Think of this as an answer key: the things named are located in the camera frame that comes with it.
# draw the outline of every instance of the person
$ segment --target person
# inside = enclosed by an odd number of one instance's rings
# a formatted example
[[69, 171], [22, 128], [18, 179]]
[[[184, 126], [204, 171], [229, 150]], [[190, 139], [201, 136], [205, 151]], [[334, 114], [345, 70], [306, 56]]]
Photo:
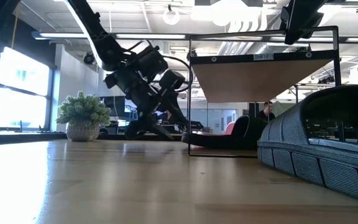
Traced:
[[258, 113], [257, 118], [262, 118], [268, 122], [276, 118], [273, 114], [273, 103], [271, 101], [264, 103], [264, 109]]

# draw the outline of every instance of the desk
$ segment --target desk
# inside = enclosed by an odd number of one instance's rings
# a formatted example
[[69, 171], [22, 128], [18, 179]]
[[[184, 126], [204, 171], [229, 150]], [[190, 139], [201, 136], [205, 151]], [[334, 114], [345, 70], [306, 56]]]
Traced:
[[358, 201], [181, 142], [0, 145], [0, 223], [358, 223]]

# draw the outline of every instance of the window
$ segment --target window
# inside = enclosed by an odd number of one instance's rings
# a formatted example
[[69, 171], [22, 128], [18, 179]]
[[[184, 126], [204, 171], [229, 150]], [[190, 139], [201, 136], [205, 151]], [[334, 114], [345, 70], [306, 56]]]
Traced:
[[0, 60], [0, 84], [46, 96], [49, 68], [10, 48], [5, 48]]
[[43, 128], [46, 110], [45, 97], [0, 88], [0, 127]]
[[49, 67], [6, 47], [0, 58], [0, 128], [48, 128], [50, 87]]

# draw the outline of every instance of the screen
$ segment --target screen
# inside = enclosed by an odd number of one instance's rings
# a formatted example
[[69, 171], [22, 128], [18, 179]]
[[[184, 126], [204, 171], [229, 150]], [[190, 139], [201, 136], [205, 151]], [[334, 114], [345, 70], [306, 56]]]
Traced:
[[104, 96], [100, 99], [110, 108], [110, 116], [125, 116], [125, 96]]

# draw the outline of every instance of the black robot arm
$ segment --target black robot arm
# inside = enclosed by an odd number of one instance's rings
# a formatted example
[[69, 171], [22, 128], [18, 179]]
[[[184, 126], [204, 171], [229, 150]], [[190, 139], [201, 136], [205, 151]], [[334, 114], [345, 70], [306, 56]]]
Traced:
[[[138, 54], [124, 49], [103, 29], [99, 13], [94, 13], [86, 0], [65, 2], [87, 35], [98, 65], [112, 72], [104, 80], [107, 87], [117, 86], [137, 107], [138, 120], [128, 125], [125, 132], [127, 138], [134, 139], [150, 131], [173, 140], [153, 116], [157, 108], [169, 110], [185, 131], [187, 120], [179, 109], [178, 93], [175, 91], [185, 82], [185, 77], [168, 70], [168, 63], [158, 51], [159, 47], [149, 45]], [[161, 88], [151, 85], [157, 74], [163, 74], [159, 81]]]

